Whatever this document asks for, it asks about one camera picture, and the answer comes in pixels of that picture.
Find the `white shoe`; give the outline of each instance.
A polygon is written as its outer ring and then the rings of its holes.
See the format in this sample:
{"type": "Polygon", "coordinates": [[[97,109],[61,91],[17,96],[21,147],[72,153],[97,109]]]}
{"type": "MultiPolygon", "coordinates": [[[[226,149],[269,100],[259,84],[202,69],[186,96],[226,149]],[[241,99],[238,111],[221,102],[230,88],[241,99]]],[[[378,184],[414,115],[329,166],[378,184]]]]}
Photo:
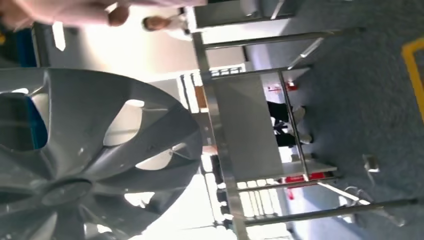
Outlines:
{"type": "Polygon", "coordinates": [[[294,122],[296,125],[300,123],[305,116],[306,110],[304,107],[300,106],[293,111],[294,122]]]}
{"type": "Polygon", "coordinates": [[[311,144],[312,143],[312,136],[309,134],[300,134],[300,142],[303,144],[311,144]]]}
{"type": "MultiPolygon", "coordinates": [[[[287,133],[292,135],[293,137],[295,136],[295,134],[293,133],[293,127],[290,124],[287,125],[287,133]]],[[[299,132],[299,138],[300,138],[300,142],[303,144],[311,144],[313,141],[311,135],[302,134],[300,132],[299,132]]]]}

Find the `red object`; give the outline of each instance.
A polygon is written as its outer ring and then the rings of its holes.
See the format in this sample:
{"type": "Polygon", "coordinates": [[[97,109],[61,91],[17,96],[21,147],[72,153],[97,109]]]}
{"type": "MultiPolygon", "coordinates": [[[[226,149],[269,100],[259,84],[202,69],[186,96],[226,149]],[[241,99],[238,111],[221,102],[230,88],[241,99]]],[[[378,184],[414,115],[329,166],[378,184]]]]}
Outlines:
{"type": "Polygon", "coordinates": [[[291,81],[289,82],[285,82],[285,88],[290,92],[290,91],[296,91],[298,89],[298,87],[291,81]]]}
{"type": "MultiPolygon", "coordinates": [[[[309,174],[310,180],[318,180],[318,179],[324,179],[326,177],[325,172],[316,172],[309,174]]],[[[288,176],[284,179],[285,183],[301,183],[304,182],[304,177],[302,175],[299,176],[288,176]]],[[[287,189],[294,189],[294,188],[300,188],[299,186],[295,187],[288,187],[287,189]]]]}
{"type": "MultiPolygon", "coordinates": [[[[290,91],[296,91],[298,89],[298,87],[291,81],[286,81],[285,82],[285,88],[290,92],[290,91]]],[[[271,88],[268,87],[268,92],[277,92],[277,91],[281,91],[280,87],[276,87],[276,88],[271,88]]]]}
{"type": "Polygon", "coordinates": [[[287,197],[289,200],[295,200],[295,195],[293,194],[293,191],[290,188],[287,188],[287,197]]]}

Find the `leg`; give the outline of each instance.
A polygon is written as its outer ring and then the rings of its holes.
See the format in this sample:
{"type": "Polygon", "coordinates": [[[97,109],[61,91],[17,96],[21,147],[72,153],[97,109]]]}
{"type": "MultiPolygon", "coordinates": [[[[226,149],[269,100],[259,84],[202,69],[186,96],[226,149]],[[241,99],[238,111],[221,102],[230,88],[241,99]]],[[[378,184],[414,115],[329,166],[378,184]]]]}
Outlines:
{"type": "Polygon", "coordinates": [[[279,147],[289,147],[296,145],[295,137],[287,133],[275,135],[275,139],[277,140],[279,147]]]}
{"type": "MultiPolygon", "coordinates": [[[[268,104],[268,110],[271,117],[285,123],[289,122],[289,114],[287,113],[287,105],[285,103],[275,103],[271,101],[267,101],[266,103],[268,104]]],[[[295,111],[293,111],[294,121],[296,124],[304,118],[305,113],[306,111],[303,107],[298,107],[295,111]]]]}
{"type": "Polygon", "coordinates": [[[276,120],[287,123],[289,121],[289,114],[287,113],[287,106],[284,103],[275,103],[271,101],[266,102],[268,104],[268,111],[271,117],[276,120]]]}

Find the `black pants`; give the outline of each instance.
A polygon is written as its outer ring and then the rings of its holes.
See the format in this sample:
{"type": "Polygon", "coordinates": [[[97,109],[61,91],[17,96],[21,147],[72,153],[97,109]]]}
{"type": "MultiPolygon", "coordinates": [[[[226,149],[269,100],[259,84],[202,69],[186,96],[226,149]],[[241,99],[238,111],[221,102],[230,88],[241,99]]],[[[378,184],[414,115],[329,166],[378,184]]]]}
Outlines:
{"type": "Polygon", "coordinates": [[[295,137],[288,133],[276,134],[275,139],[279,147],[292,147],[296,145],[295,137]]]}
{"type": "Polygon", "coordinates": [[[289,122],[289,114],[287,113],[287,106],[284,103],[275,103],[271,101],[266,102],[268,104],[268,110],[271,117],[276,120],[283,121],[285,123],[289,122]]]}
{"type": "MultiPolygon", "coordinates": [[[[275,103],[271,101],[266,102],[268,104],[268,110],[271,117],[276,120],[289,122],[289,114],[287,113],[287,105],[284,103],[275,103]]],[[[277,144],[279,147],[291,147],[296,145],[295,137],[288,133],[282,133],[275,135],[277,144]]]]}

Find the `yellow floor marking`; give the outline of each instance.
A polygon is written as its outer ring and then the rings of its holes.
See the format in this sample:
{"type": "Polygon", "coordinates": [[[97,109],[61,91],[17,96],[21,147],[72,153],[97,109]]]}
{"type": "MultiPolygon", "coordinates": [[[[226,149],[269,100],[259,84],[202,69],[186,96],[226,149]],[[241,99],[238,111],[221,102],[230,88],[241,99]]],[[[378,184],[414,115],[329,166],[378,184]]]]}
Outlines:
{"type": "Polygon", "coordinates": [[[412,82],[412,87],[415,92],[416,102],[421,113],[422,121],[424,122],[424,84],[418,66],[414,57],[414,53],[424,50],[424,37],[418,38],[413,42],[409,42],[402,47],[402,56],[409,73],[409,78],[412,82]]]}

